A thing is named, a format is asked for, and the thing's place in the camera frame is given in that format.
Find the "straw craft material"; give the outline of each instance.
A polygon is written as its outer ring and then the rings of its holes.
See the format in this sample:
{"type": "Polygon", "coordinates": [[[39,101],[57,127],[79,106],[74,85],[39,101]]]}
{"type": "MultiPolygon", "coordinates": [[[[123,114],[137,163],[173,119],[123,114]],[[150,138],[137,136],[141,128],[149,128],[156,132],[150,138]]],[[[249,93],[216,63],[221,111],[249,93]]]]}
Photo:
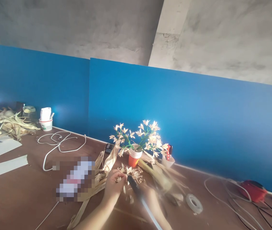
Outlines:
{"type": "Polygon", "coordinates": [[[113,150],[111,151],[110,155],[106,158],[105,162],[104,162],[104,166],[103,166],[103,171],[110,171],[116,160],[117,160],[117,154],[118,154],[118,148],[116,148],[116,146],[120,145],[120,140],[116,141],[115,146],[113,147],[113,150]]]}

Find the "black cable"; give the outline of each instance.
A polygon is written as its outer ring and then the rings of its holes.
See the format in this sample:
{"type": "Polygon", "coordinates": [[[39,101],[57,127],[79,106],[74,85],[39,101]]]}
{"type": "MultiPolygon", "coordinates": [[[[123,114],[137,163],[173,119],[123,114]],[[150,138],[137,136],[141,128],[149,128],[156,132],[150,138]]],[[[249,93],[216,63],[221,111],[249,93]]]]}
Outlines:
{"type": "MultiPolygon", "coordinates": [[[[233,205],[231,204],[230,200],[233,200],[234,198],[230,199],[228,198],[228,203],[230,204],[230,206],[236,211],[236,209],[233,207],[233,205]]],[[[240,218],[240,216],[237,216],[239,218],[239,220],[245,225],[246,228],[248,228],[249,230],[252,230],[251,228],[249,228],[244,222],[243,220],[240,218]]]]}
{"type": "MultiPolygon", "coordinates": [[[[261,216],[264,218],[264,220],[266,221],[266,223],[268,223],[268,225],[269,225],[269,226],[271,227],[271,229],[272,229],[272,226],[271,226],[270,223],[267,221],[267,219],[264,217],[264,215],[261,213],[261,211],[265,212],[266,214],[268,214],[268,215],[271,216],[271,217],[272,217],[272,215],[271,215],[270,213],[266,212],[262,207],[257,206],[254,202],[252,202],[252,204],[258,208],[259,213],[261,214],[261,216]]],[[[269,204],[267,204],[265,201],[264,201],[264,204],[266,204],[266,205],[272,210],[272,207],[271,207],[269,204]]]]}
{"type": "MultiPolygon", "coordinates": [[[[234,198],[228,198],[228,203],[230,204],[230,206],[236,211],[236,209],[234,208],[234,206],[231,204],[231,202],[230,202],[230,200],[233,200],[234,198]]],[[[261,211],[263,211],[263,212],[265,212],[266,214],[268,214],[269,216],[271,216],[272,217],[272,215],[270,214],[270,213],[268,213],[268,212],[266,212],[265,210],[264,210],[264,208],[265,209],[271,209],[272,210],[272,207],[269,205],[269,204],[267,204],[266,202],[264,202],[269,208],[265,208],[265,207],[259,207],[259,206],[257,206],[254,202],[252,202],[252,204],[254,205],[254,206],[256,206],[257,207],[257,209],[258,209],[258,211],[259,211],[259,213],[261,214],[261,216],[264,218],[264,220],[266,221],[266,223],[268,223],[268,225],[271,227],[271,229],[272,229],[272,226],[271,226],[271,224],[268,222],[268,220],[264,217],[264,215],[261,213],[261,211]]],[[[249,230],[252,230],[251,228],[249,228],[245,223],[244,223],[244,221],[239,217],[239,216],[237,216],[238,218],[239,218],[239,220],[245,225],[245,227],[246,228],[248,228],[249,230]]]]}

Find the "white cup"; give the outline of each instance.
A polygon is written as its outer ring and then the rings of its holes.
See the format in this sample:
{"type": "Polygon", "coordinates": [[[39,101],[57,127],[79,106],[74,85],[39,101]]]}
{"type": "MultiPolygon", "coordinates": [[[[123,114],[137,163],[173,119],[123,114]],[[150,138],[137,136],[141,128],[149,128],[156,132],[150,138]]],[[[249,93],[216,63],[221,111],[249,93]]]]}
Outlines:
{"type": "Polygon", "coordinates": [[[39,119],[39,123],[41,124],[43,131],[51,131],[53,128],[53,119],[49,121],[41,121],[39,119]]]}
{"type": "Polygon", "coordinates": [[[166,159],[165,156],[162,158],[162,165],[166,166],[167,168],[170,168],[175,163],[174,158],[170,155],[169,161],[166,159]]]}

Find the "scrap pile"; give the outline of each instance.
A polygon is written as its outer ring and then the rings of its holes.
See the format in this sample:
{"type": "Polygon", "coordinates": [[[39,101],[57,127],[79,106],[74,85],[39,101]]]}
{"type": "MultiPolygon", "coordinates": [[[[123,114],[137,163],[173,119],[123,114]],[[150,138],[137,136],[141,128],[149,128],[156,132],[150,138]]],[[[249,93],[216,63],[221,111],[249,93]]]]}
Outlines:
{"type": "Polygon", "coordinates": [[[13,139],[21,142],[21,136],[33,134],[37,128],[35,124],[25,121],[25,117],[19,117],[20,113],[14,114],[12,110],[0,112],[0,135],[8,134],[13,139]]]}

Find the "black device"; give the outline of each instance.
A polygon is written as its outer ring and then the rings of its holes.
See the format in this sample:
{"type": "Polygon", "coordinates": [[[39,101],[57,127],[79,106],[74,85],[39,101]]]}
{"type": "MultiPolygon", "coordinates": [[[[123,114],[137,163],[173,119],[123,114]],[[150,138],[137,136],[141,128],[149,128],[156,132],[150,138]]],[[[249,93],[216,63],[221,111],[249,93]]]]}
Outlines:
{"type": "Polygon", "coordinates": [[[114,148],[114,145],[113,145],[113,144],[109,144],[109,143],[107,143],[107,144],[106,144],[106,146],[105,146],[104,151],[105,151],[105,153],[110,154],[110,153],[111,153],[111,151],[113,150],[113,148],[114,148]]]}

